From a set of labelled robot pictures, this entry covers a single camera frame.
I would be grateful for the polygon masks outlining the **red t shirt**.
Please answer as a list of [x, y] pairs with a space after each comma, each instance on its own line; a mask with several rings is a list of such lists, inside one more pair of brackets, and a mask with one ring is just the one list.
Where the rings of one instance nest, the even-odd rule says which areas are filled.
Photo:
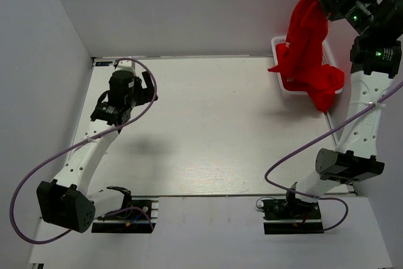
[[285, 62], [269, 69], [308, 83], [309, 69], [321, 63], [321, 43], [328, 34], [328, 20], [318, 0], [299, 0], [290, 18]]

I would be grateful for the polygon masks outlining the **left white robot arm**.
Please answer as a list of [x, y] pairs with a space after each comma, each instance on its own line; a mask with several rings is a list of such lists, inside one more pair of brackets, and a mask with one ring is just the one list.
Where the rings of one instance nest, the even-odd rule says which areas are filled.
[[132, 213], [130, 190], [108, 185], [90, 194], [88, 188], [108, 148], [129, 122], [133, 108], [157, 100], [154, 82], [148, 71], [140, 77], [133, 71], [113, 72], [109, 89], [100, 95], [90, 116], [82, 145], [74, 148], [52, 181], [42, 181], [37, 187], [45, 222], [83, 233], [94, 219], [110, 213], [126, 218]]

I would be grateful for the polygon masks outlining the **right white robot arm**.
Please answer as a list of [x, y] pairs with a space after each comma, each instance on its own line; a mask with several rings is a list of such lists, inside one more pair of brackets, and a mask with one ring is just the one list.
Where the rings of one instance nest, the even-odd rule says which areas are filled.
[[402, 0], [318, 0], [330, 21], [345, 19], [357, 32], [350, 51], [351, 98], [335, 149], [321, 149], [315, 170], [287, 192], [285, 212], [293, 218], [340, 184], [363, 181], [383, 172], [377, 161], [382, 103], [402, 58]]

